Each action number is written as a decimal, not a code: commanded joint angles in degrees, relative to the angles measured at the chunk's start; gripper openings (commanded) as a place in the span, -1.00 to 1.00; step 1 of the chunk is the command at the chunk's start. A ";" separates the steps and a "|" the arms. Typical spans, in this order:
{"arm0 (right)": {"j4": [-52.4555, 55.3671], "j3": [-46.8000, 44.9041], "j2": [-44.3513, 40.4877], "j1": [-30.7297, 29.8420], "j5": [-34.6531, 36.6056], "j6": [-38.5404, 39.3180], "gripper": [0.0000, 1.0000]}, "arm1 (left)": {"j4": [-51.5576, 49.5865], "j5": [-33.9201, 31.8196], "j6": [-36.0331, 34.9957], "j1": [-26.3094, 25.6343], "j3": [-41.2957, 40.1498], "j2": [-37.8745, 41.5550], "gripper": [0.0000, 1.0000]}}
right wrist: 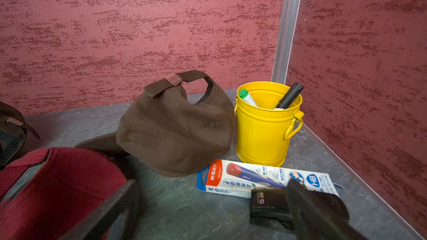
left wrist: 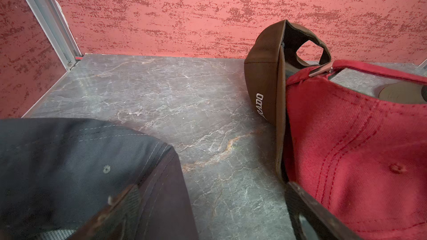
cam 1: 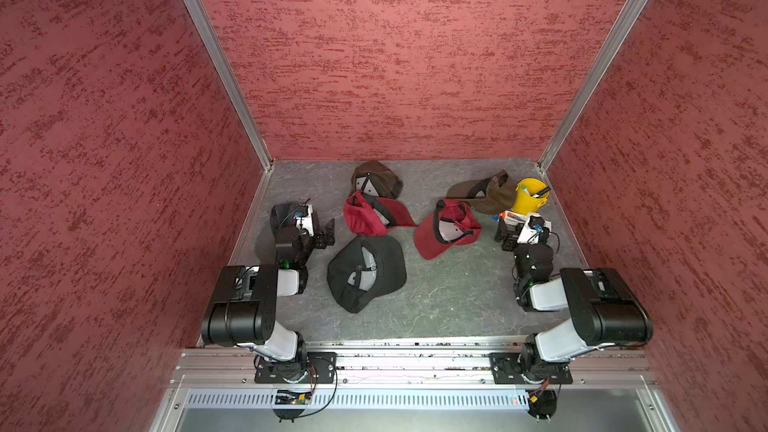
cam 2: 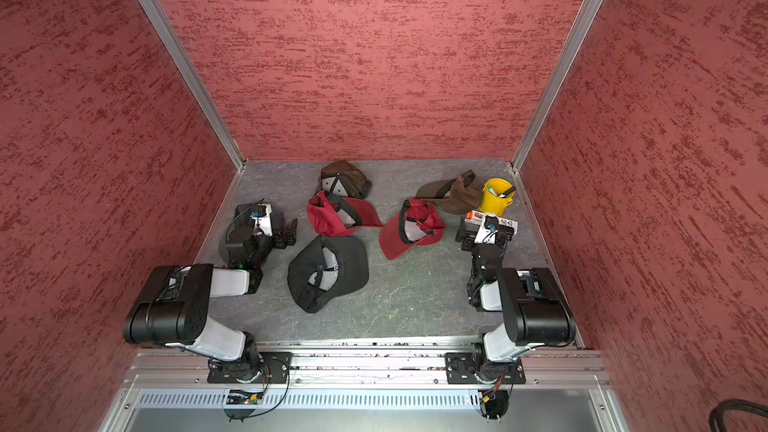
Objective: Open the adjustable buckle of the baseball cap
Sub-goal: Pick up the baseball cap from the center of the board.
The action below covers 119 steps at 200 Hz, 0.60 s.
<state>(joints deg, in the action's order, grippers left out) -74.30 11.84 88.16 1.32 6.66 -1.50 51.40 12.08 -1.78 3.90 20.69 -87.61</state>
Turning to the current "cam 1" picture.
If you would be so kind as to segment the red cap with white logo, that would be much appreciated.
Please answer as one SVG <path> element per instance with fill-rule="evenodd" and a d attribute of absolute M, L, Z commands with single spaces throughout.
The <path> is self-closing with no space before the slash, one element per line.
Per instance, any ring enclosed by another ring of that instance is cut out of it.
<path fill-rule="evenodd" d="M 477 242 L 481 234 L 482 226 L 466 203 L 440 199 L 433 213 L 416 228 L 414 244 L 419 254 L 431 261 L 453 247 Z"/>

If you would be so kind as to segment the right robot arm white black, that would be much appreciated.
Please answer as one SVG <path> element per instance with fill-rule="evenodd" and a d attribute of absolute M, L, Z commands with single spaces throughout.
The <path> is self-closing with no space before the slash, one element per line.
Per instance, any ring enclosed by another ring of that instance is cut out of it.
<path fill-rule="evenodd" d="M 498 355 L 492 367 L 525 382 L 566 381 L 577 357 L 608 347 L 639 347 L 653 336 L 645 308 L 611 268 L 554 270 L 551 224 L 537 213 L 502 213 L 494 240 L 513 253 L 516 303 L 526 312 L 566 311 L 559 325 L 528 335 L 520 352 Z"/>

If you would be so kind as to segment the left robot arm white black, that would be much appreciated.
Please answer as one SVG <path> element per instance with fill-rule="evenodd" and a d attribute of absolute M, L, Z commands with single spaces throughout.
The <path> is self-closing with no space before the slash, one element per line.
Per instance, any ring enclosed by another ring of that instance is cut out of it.
<path fill-rule="evenodd" d="M 220 272 L 201 324 L 206 345 L 246 348 L 277 370 L 304 372 L 310 366 L 304 340 L 277 320 L 277 299 L 301 295 L 309 281 L 312 252 L 335 243 L 335 221 L 309 231 L 301 220 L 273 232 L 272 261 L 227 266 Z"/>

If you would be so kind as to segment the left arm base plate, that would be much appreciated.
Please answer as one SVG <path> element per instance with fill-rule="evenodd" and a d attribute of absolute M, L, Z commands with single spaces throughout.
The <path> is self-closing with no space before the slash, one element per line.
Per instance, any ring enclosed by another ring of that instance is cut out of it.
<path fill-rule="evenodd" d="M 255 365 L 254 382 L 287 386 L 332 384 L 336 362 L 334 352 L 307 352 L 285 362 L 259 359 Z"/>

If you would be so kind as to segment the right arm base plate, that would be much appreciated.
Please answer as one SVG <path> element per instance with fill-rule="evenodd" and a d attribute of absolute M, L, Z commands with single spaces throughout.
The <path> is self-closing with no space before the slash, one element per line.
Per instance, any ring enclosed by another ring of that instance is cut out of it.
<path fill-rule="evenodd" d="M 570 385 L 573 378 L 568 363 L 550 363 L 520 353 L 491 353 L 490 371 L 496 385 Z"/>

